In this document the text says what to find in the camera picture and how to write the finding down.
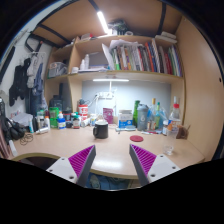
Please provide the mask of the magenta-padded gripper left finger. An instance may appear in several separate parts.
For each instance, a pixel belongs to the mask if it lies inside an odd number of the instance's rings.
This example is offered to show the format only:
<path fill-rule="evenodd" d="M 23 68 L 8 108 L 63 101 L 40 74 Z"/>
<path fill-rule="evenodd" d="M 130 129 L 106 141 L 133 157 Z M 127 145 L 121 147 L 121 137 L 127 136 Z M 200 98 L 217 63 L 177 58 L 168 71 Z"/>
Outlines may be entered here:
<path fill-rule="evenodd" d="M 69 158 L 60 157 L 47 169 L 47 172 L 84 187 L 95 156 L 96 149 L 92 145 Z"/>

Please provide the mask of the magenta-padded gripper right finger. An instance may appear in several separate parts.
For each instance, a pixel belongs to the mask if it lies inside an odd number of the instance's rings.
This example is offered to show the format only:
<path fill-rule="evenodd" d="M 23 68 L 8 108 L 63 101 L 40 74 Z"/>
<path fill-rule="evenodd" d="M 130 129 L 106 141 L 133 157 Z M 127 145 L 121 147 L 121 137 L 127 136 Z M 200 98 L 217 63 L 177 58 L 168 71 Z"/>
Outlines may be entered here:
<path fill-rule="evenodd" d="M 166 155 L 155 155 L 134 144 L 130 145 L 129 154 L 142 186 L 180 170 Z"/>

